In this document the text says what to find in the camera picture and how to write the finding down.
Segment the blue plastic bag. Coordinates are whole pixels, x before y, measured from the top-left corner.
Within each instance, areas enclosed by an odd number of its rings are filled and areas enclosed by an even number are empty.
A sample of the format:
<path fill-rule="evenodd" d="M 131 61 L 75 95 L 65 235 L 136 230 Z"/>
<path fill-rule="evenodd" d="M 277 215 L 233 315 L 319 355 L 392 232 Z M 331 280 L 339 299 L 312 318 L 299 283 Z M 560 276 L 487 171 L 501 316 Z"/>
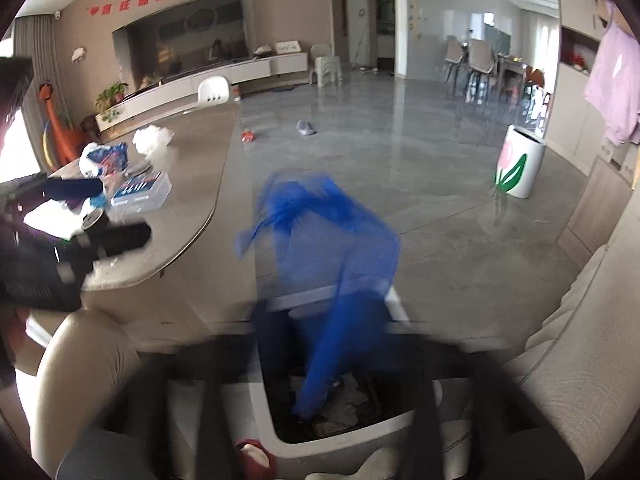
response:
<path fill-rule="evenodd" d="M 328 174 L 279 171 L 256 200 L 254 224 L 239 232 L 243 255 L 269 236 L 279 298 L 296 313 L 310 356 L 295 411 L 316 414 L 335 378 L 380 343 L 388 318 L 385 298 L 398 266 L 400 241 L 370 209 Z"/>

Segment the dark tape roll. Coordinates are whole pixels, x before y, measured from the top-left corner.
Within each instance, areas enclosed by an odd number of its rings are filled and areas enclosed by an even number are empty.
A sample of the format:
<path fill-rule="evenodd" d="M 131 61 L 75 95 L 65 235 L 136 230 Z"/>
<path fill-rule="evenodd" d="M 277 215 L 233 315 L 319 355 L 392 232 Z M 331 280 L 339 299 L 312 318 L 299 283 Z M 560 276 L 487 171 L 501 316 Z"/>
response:
<path fill-rule="evenodd" d="M 82 218 L 81 229 L 87 233 L 102 232 L 111 225 L 106 211 L 103 208 L 96 208 Z"/>

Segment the white trash bin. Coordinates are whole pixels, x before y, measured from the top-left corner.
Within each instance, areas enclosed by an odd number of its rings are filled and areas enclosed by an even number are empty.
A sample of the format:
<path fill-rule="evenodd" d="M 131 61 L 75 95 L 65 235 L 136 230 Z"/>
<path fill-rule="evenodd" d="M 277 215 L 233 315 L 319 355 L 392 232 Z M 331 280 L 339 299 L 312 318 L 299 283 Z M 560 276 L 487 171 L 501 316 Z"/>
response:
<path fill-rule="evenodd" d="M 412 422 L 396 389 L 405 376 L 385 370 L 354 370 L 334 380 L 320 410 L 309 418 L 294 412 L 311 354 L 311 339 L 328 313 L 333 288 L 321 287 L 270 300 L 277 336 L 260 342 L 248 393 L 259 442 L 283 477 L 331 467 L 351 471 L 383 446 L 398 446 Z"/>

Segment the white tulip trash can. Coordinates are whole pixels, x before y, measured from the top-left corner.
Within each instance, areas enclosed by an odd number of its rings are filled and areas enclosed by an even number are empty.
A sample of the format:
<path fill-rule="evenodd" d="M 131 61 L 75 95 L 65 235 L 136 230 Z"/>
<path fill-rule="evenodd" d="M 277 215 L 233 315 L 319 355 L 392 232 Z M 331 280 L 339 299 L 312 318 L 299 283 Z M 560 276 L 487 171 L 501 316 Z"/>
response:
<path fill-rule="evenodd" d="M 497 162 L 496 188 L 519 200 L 527 200 L 533 193 L 545 150 L 544 140 L 533 131 L 510 125 Z"/>

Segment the orange dinosaur toy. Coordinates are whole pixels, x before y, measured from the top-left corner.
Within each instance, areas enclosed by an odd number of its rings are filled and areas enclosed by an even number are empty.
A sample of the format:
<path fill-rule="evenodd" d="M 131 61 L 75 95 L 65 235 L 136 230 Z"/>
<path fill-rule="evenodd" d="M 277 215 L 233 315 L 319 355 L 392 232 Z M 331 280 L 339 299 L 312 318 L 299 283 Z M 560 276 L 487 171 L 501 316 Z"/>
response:
<path fill-rule="evenodd" d="M 53 87 L 49 81 L 43 81 L 39 86 L 39 99 L 44 104 L 51 124 L 56 156 L 63 165 L 78 159 L 84 148 L 92 142 L 91 136 L 84 130 L 66 127 L 58 116 L 53 103 Z"/>

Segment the blue white snack bag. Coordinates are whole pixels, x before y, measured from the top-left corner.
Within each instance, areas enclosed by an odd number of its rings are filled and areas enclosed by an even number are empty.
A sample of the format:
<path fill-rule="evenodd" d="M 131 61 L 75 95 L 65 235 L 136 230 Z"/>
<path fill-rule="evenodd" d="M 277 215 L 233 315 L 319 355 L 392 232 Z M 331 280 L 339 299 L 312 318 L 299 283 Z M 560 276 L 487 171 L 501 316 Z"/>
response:
<path fill-rule="evenodd" d="M 119 174 L 128 167 L 128 145 L 89 143 L 79 157 L 78 167 L 81 174 L 87 178 Z"/>

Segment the clear blue-label plastic box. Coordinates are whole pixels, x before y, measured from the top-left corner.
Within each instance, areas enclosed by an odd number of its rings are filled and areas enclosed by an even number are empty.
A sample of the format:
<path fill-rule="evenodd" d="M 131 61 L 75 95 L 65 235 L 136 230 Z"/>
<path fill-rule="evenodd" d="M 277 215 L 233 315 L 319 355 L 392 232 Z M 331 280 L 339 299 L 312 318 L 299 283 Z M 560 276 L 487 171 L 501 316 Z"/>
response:
<path fill-rule="evenodd" d="M 135 212 L 160 208 L 171 191 L 165 171 L 146 172 L 125 181 L 111 198 L 114 208 L 132 208 Z"/>

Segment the beige sofa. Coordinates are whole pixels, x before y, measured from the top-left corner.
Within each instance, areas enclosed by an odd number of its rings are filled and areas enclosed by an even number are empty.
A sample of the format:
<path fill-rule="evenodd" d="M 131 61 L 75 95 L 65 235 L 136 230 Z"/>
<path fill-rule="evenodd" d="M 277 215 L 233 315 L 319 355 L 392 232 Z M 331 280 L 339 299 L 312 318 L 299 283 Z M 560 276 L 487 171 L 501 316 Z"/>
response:
<path fill-rule="evenodd" d="M 591 478 L 639 409 L 639 216 L 626 210 L 506 369 Z"/>

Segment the crumpled clear plastic bag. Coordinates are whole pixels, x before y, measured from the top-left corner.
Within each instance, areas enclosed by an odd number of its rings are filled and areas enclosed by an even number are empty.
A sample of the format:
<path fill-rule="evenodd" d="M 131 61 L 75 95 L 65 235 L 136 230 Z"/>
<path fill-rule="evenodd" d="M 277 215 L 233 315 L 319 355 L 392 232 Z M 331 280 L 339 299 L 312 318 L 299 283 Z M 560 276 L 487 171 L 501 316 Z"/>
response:
<path fill-rule="evenodd" d="M 175 133 L 166 127 L 148 125 L 134 133 L 132 143 L 140 155 L 151 160 L 162 157 L 168 152 L 174 136 Z"/>

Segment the potted green plant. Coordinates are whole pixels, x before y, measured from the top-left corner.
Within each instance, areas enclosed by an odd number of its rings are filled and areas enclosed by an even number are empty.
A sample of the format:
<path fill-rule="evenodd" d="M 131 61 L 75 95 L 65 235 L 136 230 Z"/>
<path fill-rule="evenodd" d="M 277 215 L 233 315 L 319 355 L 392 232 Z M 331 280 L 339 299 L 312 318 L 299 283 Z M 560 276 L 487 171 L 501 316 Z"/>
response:
<path fill-rule="evenodd" d="M 96 98 L 96 112 L 104 122 L 112 122 L 118 115 L 115 106 L 125 97 L 128 84 L 125 81 L 117 81 L 111 87 L 104 89 Z"/>

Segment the white tv cabinet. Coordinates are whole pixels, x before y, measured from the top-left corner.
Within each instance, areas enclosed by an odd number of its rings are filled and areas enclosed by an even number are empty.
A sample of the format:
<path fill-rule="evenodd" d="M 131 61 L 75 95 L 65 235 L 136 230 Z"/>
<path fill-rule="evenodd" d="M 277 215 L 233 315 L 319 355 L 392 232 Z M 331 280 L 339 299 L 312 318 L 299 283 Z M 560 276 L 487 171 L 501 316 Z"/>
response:
<path fill-rule="evenodd" d="M 144 89 L 136 96 L 128 96 L 104 113 L 96 114 L 99 132 L 134 118 L 153 108 L 184 98 L 198 95 L 200 85 L 210 77 L 224 77 L 230 86 L 247 81 L 291 74 L 307 75 L 309 56 L 306 52 L 273 55 L 269 58 L 254 58 L 251 61 L 202 70 L 181 76 L 176 80 L 156 84 Z"/>

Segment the white plastic chair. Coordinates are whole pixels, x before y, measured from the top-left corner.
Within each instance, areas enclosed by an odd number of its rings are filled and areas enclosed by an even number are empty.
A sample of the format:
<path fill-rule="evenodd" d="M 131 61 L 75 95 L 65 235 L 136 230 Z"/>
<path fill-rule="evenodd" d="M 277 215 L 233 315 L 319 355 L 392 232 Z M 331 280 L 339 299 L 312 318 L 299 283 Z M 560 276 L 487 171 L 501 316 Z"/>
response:
<path fill-rule="evenodd" d="M 198 85 L 198 107 L 224 105 L 230 96 L 230 86 L 224 76 L 208 77 Z"/>

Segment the stacked white stools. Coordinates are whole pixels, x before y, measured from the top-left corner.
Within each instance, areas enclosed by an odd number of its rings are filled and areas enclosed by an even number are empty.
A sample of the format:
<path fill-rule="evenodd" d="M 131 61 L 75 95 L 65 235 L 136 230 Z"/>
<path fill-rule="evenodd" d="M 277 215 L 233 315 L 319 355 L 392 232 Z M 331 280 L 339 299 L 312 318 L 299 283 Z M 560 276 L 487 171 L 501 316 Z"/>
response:
<path fill-rule="evenodd" d="M 327 44 L 314 44 L 309 50 L 309 83 L 317 84 L 319 88 L 329 82 L 341 84 L 343 81 L 341 60 L 334 55 Z"/>

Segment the dining table with chairs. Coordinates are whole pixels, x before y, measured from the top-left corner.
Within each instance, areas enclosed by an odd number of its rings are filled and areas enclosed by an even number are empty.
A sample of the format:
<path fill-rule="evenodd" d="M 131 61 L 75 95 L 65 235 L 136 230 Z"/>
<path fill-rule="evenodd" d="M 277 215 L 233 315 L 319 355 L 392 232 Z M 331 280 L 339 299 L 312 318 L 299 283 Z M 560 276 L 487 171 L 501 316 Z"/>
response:
<path fill-rule="evenodd" d="M 486 40 L 470 39 L 466 44 L 455 36 L 445 40 L 444 86 L 457 93 L 461 72 L 465 72 L 463 93 L 475 100 L 480 90 L 493 93 L 497 100 L 505 98 L 511 106 L 520 106 L 526 90 L 544 89 L 546 78 L 541 70 L 519 58 L 496 53 Z"/>

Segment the hanging pink purple clothes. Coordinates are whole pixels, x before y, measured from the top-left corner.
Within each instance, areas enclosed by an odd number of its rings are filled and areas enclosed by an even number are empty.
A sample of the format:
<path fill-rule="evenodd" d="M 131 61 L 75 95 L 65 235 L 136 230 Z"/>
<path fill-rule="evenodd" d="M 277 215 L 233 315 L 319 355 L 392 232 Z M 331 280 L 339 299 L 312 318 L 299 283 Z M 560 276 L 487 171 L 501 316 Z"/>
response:
<path fill-rule="evenodd" d="M 639 44 L 614 21 L 617 10 L 606 2 L 608 27 L 598 47 L 585 100 L 602 116 L 605 136 L 615 145 L 639 143 Z"/>

